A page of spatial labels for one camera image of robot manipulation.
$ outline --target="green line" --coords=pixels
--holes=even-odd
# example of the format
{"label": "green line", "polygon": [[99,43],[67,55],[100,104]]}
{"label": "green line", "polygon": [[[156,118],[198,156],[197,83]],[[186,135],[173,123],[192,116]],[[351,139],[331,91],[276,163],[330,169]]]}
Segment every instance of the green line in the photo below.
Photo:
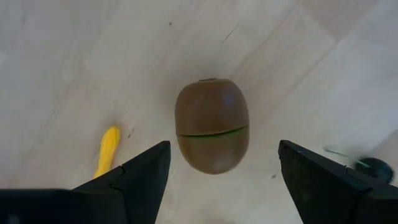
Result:
{"label": "green line", "polygon": [[242,131],[242,130],[244,130],[246,128],[248,128],[248,127],[245,126],[245,127],[242,127],[242,128],[238,128],[238,129],[232,130],[232,131],[226,131],[224,133],[218,133],[218,134],[202,134],[202,135],[198,135],[198,134],[195,134],[195,135],[178,134],[178,135],[181,136],[181,137],[186,137],[186,138],[220,138],[220,137],[224,137],[224,136],[227,136],[227,135],[230,135],[230,134],[238,133],[238,132],[240,132],[240,131]]}

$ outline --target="toy kiwi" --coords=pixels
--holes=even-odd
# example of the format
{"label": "toy kiwi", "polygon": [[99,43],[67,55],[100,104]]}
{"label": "toy kiwi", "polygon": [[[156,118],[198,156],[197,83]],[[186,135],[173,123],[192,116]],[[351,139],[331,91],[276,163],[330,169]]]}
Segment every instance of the toy kiwi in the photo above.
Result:
{"label": "toy kiwi", "polygon": [[207,174],[231,170],[248,148],[248,108],[231,80],[212,78],[187,85],[177,98],[175,127],[184,158]]}

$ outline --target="brown toy fruit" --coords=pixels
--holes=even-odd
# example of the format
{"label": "brown toy fruit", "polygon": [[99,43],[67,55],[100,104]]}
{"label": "brown toy fruit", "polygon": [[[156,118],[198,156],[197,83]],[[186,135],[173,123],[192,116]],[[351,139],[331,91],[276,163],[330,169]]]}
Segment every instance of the brown toy fruit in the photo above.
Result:
{"label": "brown toy fruit", "polygon": [[187,85],[177,98],[175,127],[184,158],[207,174],[231,170],[248,148],[248,108],[231,80],[212,78]]}

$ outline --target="wooden floor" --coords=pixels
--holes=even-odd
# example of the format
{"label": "wooden floor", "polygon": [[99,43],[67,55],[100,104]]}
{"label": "wooden floor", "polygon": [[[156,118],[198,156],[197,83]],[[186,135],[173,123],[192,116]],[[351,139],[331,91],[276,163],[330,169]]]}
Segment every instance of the wooden floor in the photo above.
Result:
{"label": "wooden floor", "polygon": [[[279,141],[346,164],[322,148],[383,146],[398,168],[383,144],[398,139],[397,72],[396,0],[0,0],[0,187],[90,180],[116,124],[114,166],[172,142],[157,223],[300,223]],[[175,137],[179,91],[213,77],[242,89],[251,120],[222,175],[191,168]]]}

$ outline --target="yellow toy banana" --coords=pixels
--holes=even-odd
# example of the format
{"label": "yellow toy banana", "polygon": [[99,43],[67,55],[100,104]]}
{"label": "yellow toy banana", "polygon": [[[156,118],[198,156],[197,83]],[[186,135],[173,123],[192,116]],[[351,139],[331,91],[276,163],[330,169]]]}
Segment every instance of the yellow toy banana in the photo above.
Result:
{"label": "yellow toy banana", "polygon": [[94,174],[94,179],[111,169],[114,153],[119,146],[119,141],[120,130],[118,127],[113,126],[104,133],[99,152],[98,168]]}

